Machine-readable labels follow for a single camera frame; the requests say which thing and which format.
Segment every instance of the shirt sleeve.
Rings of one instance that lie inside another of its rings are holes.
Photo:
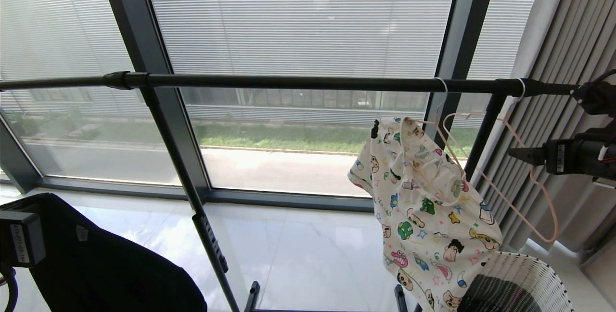
[[[357,160],[348,171],[348,180],[354,185],[360,187],[368,194],[372,195],[372,155],[371,152],[372,138],[368,137],[366,144],[361,149]]]

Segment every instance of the clothes hanger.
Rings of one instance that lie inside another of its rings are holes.
[[[449,146],[449,142],[447,141],[447,138],[445,137],[445,135],[443,134],[443,132],[440,130],[440,128],[438,127],[437,124],[437,119],[438,119],[438,114],[440,112],[440,109],[442,108],[442,106],[445,104],[445,102],[447,101],[447,97],[449,97],[449,89],[447,88],[447,84],[445,83],[445,80],[443,80],[442,78],[435,78],[438,79],[438,81],[443,83],[443,86],[445,87],[445,99],[440,103],[440,105],[437,106],[436,108],[436,113],[434,114],[434,121],[419,121],[419,120],[415,120],[413,119],[414,122],[416,123],[424,123],[427,125],[431,125],[434,126],[434,128],[436,129],[438,135],[440,136],[440,138],[443,140],[443,142],[445,143],[445,147],[447,147],[447,149],[449,149],[449,152],[451,153],[451,156],[453,156],[453,159],[456,162],[456,165],[458,167],[458,169],[460,170],[460,179],[464,180],[464,178],[466,177],[466,172],[464,171],[464,169],[462,168],[462,165],[460,164],[460,161],[458,160],[458,157],[454,154],[453,149],[451,149],[451,146]],[[413,166],[411,167],[413,169],[413,172],[416,172],[418,175],[422,176],[422,178],[425,180],[425,182],[427,182],[427,184],[432,187],[434,189],[434,191],[436,191],[436,193],[438,194],[438,196],[440,196],[441,201],[445,201],[447,198],[445,198],[445,195],[443,194],[443,192],[434,185],[434,182],[428,178],[427,176],[425,176],[425,174],[419,170],[417,167]],[[451,204],[447,203],[447,204],[443,204],[444,206],[452,206],[455,205],[457,203],[453,202]]]
[[[521,137],[517,134],[517,132],[515,132],[515,130],[513,129],[513,127],[509,123],[509,118],[511,116],[511,110],[512,110],[513,106],[515,104],[519,103],[524,98],[524,94],[526,93],[526,85],[524,84],[524,81],[522,81],[521,78],[518,78],[517,80],[519,80],[522,83],[522,95],[519,98],[517,98],[509,106],[509,109],[505,113],[504,118],[497,118],[497,120],[501,121],[506,126],[506,128],[513,135],[515,140],[523,148],[526,148],[526,145],[522,141]],[[483,117],[484,116],[483,113],[476,113],[476,112],[471,112],[471,113],[455,112],[455,113],[451,113],[451,114],[445,116],[444,121],[446,121],[449,117],[456,116],[456,115],[464,116],[465,119],[469,119],[470,117]],[[452,139],[454,141],[454,143],[458,146],[460,151],[462,151],[462,154],[464,154],[464,156],[466,158],[468,158],[468,154],[464,151],[464,149],[462,148],[460,143],[456,140],[456,138],[452,136],[451,132],[449,132],[449,130],[447,128],[445,128],[445,131],[449,135],[449,138]],[[546,187],[542,183],[537,181],[537,179],[535,178],[535,167],[533,167],[532,165],[530,166],[530,173],[528,174],[528,176],[530,177],[530,180],[533,182],[533,184],[535,184],[539,188],[541,188],[541,191],[543,191],[543,195],[545,196],[546,200],[548,201],[548,207],[550,207],[550,212],[552,213],[552,219],[554,220],[554,235],[552,235],[552,238],[550,238],[550,239],[546,239],[545,237],[543,237],[543,235],[541,235],[541,233],[539,233],[539,231],[537,231],[537,229],[535,229],[535,227],[532,226],[532,224],[530,224],[530,222],[526,219],[526,217],[524,217],[524,215],[522,215],[522,213],[520,211],[518,211],[518,209],[513,205],[513,203],[511,203],[510,200],[506,196],[504,196],[502,191],[500,191],[500,189],[498,187],[496,187],[496,185],[492,182],[492,180],[490,178],[488,178],[488,176],[486,176],[486,174],[484,174],[484,172],[481,169],[479,169],[479,168],[475,168],[475,169],[477,171],[479,171],[481,176],[483,176],[483,178],[490,184],[490,186],[497,192],[497,194],[499,194],[504,199],[506,204],[509,205],[509,207],[511,207],[515,211],[515,213],[518,216],[520,216],[520,218],[522,218],[523,222],[525,222],[525,224],[530,227],[530,229],[533,231],[533,233],[535,233],[535,235],[537,235],[541,240],[543,240],[543,241],[545,241],[545,242],[547,242],[549,244],[555,242],[556,239],[558,239],[558,234],[560,233],[560,230],[559,230],[559,224],[558,224],[558,217],[556,216],[556,210],[554,209],[554,204],[552,202],[552,197],[550,196],[550,193],[548,192]]]

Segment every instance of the clothes rack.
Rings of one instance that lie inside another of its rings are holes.
[[[493,96],[488,104],[486,117],[480,126],[479,134],[473,145],[471,156],[466,166],[474,170],[480,150],[490,134],[506,96],[528,97],[533,95],[569,95],[577,86],[571,84],[545,84],[534,79],[497,79],[486,80],[443,80],[447,90],[452,93],[491,93]],[[207,220],[205,209],[196,189],[190,183],[187,168],[182,162],[182,156],[172,139],[169,123],[163,116],[156,94],[151,88],[156,87],[213,87],[213,88],[274,88],[302,90],[361,90],[361,91],[396,91],[396,92],[444,92],[445,87],[439,79],[407,79],[407,78],[333,78],[333,77],[256,77],[227,75],[154,75],[122,71],[110,73],[101,77],[35,79],[24,81],[0,82],[0,92],[12,90],[33,90],[40,88],[69,88],[107,86],[118,90],[134,90],[139,88],[146,105],[152,112],[152,117],[167,147],[171,161],[178,172],[179,180],[187,194],[195,214],[192,217],[199,238],[212,264],[218,282],[224,292],[232,312],[239,312],[237,301],[229,281],[225,276],[228,271],[227,262],[218,246],[213,229]],[[257,309],[256,302],[260,286],[254,282],[250,291],[244,312],[305,312],[299,310],[262,310]],[[399,312],[407,312],[407,305],[401,286],[394,289]]]

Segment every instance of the gray curtain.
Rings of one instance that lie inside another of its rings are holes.
[[[524,42],[516,58],[512,77],[531,77],[548,83],[582,84],[616,67],[615,0],[537,0],[526,25]],[[547,26],[533,23],[546,21]],[[529,51],[523,47],[540,44]],[[571,137],[575,133],[607,123],[606,117],[586,115],[570,97],[541,95],[526,98],[515,106],[510,123],[528,147],[540,147],[549,139]],[[553,233],[552,216],[541,190],[528,178],[529,166],[507,156],[517,142],[506,130],[496,127],[484,151],[480,167],[542,235]],[[616,192],[595,187],[589,176],[550,176],[543,168],[535,173],[548,187],[559,216],[559,242],[572,251],[584,246],[589,236],[602,227],[605,217],[616,206]],[[473,179],[493,210],[504,244],[520,249],[532,231],[502,201],[491,187]]]

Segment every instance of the black fabric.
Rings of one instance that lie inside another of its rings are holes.
[[[52,311],[207,311],[182,268],[99,228],[54,194],[29,196],[0,209],[40,215],[46,257],[30,272]]]
[[[511,281],[477,275],[462,297],[458,312],[541,312],[535,299]]]

